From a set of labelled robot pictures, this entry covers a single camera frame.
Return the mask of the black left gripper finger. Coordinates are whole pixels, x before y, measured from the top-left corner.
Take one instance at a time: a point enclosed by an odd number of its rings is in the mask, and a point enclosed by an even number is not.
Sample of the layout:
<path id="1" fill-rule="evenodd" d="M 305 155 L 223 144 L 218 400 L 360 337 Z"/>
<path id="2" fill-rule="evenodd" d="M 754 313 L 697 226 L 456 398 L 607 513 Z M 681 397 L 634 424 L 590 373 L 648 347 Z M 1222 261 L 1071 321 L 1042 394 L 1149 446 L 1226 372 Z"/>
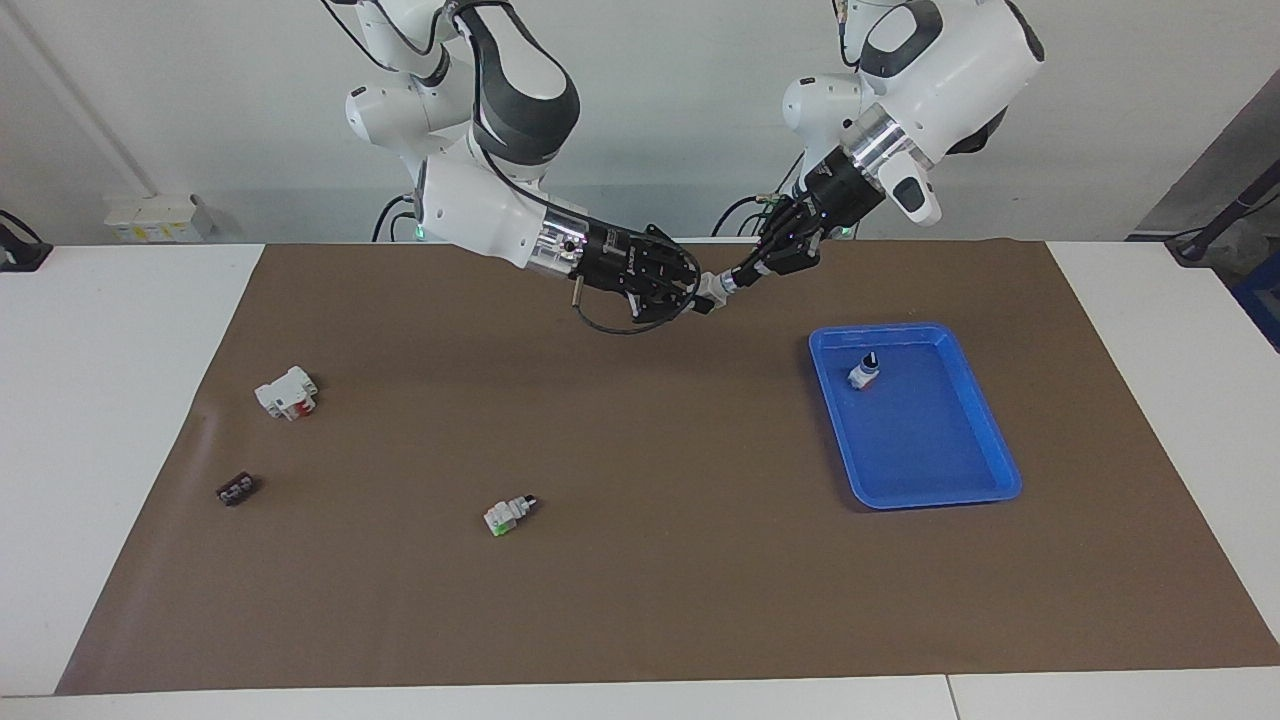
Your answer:
<path id="1" fill-rule="evenodd" d="M 778 205 L 772 211 L 772 214 L 769 214 L 769 217 L 765 219 L 765 224 L 762 227 L 762 232 L 769 231 L 769 229 L 774 229 L 774 228 L 778 228 L 778 227 L 795 227 L 795 225 L 813 224 L 813 218 L 814 217 L 810 213 L 809 206 L 803 200 L 799 200 L 799 201 L 786 201 L 786 202 L 782 202 L 781 205 Z M 745 260 L 742 260 L 733 269 L 733 278 L 736 281 L 744 281 L 744 261 Z"/>
<path id="2" fill-rule="evenodd" d="M 769 275 L 790 275 L 820 263 L 819 225 L 778 227 L 760 233 L 744 261 L 744 287 Z"/>

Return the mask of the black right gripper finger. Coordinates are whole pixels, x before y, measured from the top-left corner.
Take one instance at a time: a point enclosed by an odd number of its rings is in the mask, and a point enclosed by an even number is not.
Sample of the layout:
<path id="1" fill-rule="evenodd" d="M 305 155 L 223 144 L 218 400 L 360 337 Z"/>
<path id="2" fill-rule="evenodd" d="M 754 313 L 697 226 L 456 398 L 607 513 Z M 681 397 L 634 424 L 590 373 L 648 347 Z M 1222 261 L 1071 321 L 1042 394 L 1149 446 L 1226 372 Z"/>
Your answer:
<path id="1" fill-rule="evenodd" d="M 641 277 L 672 287 L 694 287 L 700 281 L 701 269 L 696 258 L 658 225 L 646 225 L 640 240 Z"/>
<path id="2" fill-rule="evenodd" d="M 634 324 L 669 322 L 682 313 L 708 315 L 714 311 L 714 301 L 692 287 L 676 287 L 673 292 L 628 288 L 628 304 Z"/>

